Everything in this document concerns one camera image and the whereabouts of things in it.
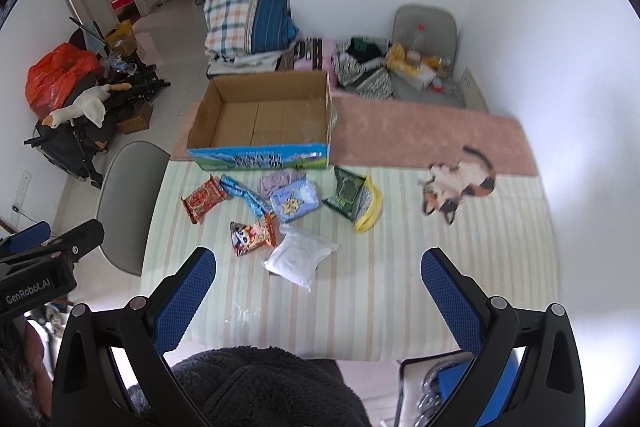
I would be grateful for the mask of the orange sunflower seed packet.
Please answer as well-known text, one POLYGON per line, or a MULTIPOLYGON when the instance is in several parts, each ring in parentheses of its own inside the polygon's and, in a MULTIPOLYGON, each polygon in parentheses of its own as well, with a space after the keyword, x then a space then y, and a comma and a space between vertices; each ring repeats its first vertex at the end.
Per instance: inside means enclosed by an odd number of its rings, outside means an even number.
POLYGON ((262 247, 276 247, 278 238, 273 215, 265 215, 251 225, 230 223, 232 251, 236 257, 242 257, 262 247))

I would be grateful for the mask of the red snack packet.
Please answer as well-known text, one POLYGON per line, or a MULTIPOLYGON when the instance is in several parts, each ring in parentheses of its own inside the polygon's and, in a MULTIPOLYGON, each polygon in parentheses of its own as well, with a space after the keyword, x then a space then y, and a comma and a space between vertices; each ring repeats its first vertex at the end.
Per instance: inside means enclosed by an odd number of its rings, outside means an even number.
POLYGON ((181 199, 192 225, 198 225, 210 210, 224 202, 229 195, 221 185, 220 179, 210 176, 200 187, 181 199))

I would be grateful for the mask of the blue snack packet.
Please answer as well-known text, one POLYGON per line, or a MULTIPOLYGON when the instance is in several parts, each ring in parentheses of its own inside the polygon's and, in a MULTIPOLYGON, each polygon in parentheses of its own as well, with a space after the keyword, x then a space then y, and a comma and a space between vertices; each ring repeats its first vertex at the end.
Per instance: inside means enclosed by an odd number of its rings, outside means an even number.
POLYGON ((250 190, 241 182, 231 178, 228 174, 223 174, 220 177, 220 185, 227 194, 242 198, 256 218, 260 219, 273 215, 273 210, 265 199, 262 199, 254 191, 250 190))

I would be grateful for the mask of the white plastic soft pack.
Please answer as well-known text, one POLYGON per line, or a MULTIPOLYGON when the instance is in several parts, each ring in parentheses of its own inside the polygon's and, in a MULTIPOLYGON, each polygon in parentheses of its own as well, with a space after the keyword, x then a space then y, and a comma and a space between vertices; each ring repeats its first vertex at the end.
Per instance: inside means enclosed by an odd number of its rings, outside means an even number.
POLYGON ((262 266, 310 293, 318 265, 340 245, 292 225, 280 225, 279 231, 283 239, 262 266))

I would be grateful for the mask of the yellow patterned pouch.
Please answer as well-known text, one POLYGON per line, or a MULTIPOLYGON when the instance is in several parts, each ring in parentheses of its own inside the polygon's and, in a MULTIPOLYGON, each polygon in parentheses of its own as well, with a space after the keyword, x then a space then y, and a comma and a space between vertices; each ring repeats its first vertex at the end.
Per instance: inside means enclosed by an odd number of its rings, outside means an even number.
POLYGON ((370 231, 378 222, 383 210, 383 194, 367 176, 361 192, 354 230, 357 233, 370 231))

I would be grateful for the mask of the lilac knitted cloth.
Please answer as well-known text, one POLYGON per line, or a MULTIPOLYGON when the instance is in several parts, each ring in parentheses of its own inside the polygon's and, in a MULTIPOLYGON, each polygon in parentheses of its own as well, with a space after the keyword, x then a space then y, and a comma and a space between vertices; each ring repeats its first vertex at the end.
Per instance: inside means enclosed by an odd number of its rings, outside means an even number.
POLYGON ((260 177, 257 192, 262 198, 270 199, 271 195, 281 188, 289 186, 299 179, 304 179, 306 173, 303 170, 282 169, 264 174, 260 177))

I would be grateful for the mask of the green snack packet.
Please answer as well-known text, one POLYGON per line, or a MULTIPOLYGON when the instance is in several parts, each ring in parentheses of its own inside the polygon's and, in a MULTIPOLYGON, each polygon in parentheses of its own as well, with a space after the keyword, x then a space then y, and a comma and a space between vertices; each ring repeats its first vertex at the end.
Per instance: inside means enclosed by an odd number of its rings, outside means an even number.
POLYGON ((355 222, 366 178, 342 167, 334 167, 335 191, 322 200, 331 210, 355 222))

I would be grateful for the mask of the light blue tissue pack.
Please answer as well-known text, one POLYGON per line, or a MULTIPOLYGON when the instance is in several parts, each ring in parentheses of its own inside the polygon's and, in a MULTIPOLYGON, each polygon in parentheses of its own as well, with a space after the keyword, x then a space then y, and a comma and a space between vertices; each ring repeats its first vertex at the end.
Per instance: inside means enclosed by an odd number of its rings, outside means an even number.
POLYGON ((320 207, 314 182, 302 178, 274 191, 270 196, 274 214, 283 223, 290 223, 320 207))

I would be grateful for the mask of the black stroller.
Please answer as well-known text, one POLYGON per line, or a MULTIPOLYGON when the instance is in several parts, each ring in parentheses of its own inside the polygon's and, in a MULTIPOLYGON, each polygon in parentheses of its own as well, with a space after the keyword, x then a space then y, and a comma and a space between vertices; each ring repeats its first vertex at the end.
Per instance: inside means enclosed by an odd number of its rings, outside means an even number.
POLYGON ((89 75, 81 80, 62 107, 71 106, 75 98, 89 88, 104 84, 129 82, 128 91, 113 92, 104 102, 106 114, 101 128, 80 117, 56 129, 43 126, 37 118, 34 134, 25 144, 47 158, 52 165, 62 169, 76 179, 88 180, 92 186, 102 186, 104 176, 96 170, 93 158, 107 152, 116 132, 119 113, 134 104, 147 101, 151 104, 170 83, 158 77, 156 66, 142 62, 139 50, 127 57, 114 53, 99 32, 99 28, 79 23, 78 29, 66 41, 76 48, 90 51, 103 67, 101 76, 89 75))

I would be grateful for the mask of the dark fleece garment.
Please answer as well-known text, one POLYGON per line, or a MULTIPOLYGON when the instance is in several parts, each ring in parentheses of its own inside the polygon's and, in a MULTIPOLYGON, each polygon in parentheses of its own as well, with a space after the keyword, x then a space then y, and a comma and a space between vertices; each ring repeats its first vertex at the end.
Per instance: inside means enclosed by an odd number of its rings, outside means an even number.
POLYGON ((213 426, 370 424, 333 360, 239 346, 195 353, 171 372, 213 426))

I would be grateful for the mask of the white goose plush toy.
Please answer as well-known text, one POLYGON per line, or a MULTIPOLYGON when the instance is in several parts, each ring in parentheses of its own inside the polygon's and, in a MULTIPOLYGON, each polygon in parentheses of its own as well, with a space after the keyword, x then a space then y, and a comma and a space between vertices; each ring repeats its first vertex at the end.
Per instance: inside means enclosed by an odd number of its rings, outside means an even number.
POLYGON ((104 84, 103 86, 89 88, 82 91, 71 106, 55 109, 41 121, 41 124, 51 129, 56 129, 61 124, 85 117, 91 124, 101 128, 106 114, 104 102, 113 92, 128 91, 131 88, 132 84, 129 82, 104 84))

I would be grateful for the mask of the red plastic bag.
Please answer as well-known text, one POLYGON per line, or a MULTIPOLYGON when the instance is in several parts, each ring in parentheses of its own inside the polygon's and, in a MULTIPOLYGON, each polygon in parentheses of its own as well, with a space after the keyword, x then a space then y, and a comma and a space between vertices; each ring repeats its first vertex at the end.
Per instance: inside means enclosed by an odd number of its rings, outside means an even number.
POLYGON ((28 70, 25 98, 43 120, 64 105, 81 80, 102 74, 103 67, 93 53, 63 42, 28 70))

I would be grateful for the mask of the open cardboard box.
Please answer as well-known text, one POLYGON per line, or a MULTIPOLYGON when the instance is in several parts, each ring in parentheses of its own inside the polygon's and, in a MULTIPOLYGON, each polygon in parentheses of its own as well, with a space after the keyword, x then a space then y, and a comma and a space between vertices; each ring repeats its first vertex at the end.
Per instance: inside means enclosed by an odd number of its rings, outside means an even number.
POLYGON ((326 169, 335 117, 322 70, 216 77, 186 151, 205 171, 326 169))

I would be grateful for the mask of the grey chair in corner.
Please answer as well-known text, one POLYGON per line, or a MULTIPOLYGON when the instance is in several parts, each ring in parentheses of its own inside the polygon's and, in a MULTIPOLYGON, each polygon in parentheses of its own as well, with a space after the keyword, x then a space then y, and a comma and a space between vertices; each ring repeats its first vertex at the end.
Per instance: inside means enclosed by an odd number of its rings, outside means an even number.
POLYGON ((393 43, 400 43, 404 48, 411 46, 419 24, 426 27, 422 56, 438 62, 437 66, 432 66, 436 77, 428 87, 418 89, 392 72, 394 100, 465 108, 461 89, 452 79, 458 50, 458 28, 454 16, 438 6, 416 3, 401 5, 394 17, 393 43))

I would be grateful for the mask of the yellow snack bag on chair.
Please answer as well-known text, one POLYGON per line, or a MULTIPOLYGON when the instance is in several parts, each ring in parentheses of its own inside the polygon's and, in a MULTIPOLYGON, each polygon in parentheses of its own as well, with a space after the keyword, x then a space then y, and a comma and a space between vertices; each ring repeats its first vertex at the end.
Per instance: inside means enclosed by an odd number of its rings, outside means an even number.
POLYGON ((431 69, 422 62, 422 55, 415 50, 406 51, 400 43, 394 43, 390 47, 385 64, 393 72, 409 78, 426 79, 431 75, 431 69))

